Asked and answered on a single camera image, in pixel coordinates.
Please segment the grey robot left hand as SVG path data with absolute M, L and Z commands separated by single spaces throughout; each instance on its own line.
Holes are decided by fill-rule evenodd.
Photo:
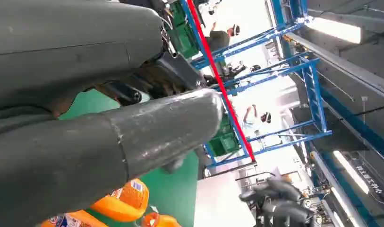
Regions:
M 0 0 L 0 227 L 91 207 L 209 141 L 222 99 L 152 9 Z

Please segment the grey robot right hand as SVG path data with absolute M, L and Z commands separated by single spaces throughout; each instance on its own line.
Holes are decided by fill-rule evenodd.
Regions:
M 305 207 L 305 197 L 291 183 L 268 178 L 239 195 L 255 210 L 255 227 L 314 227 L 316 213 Z

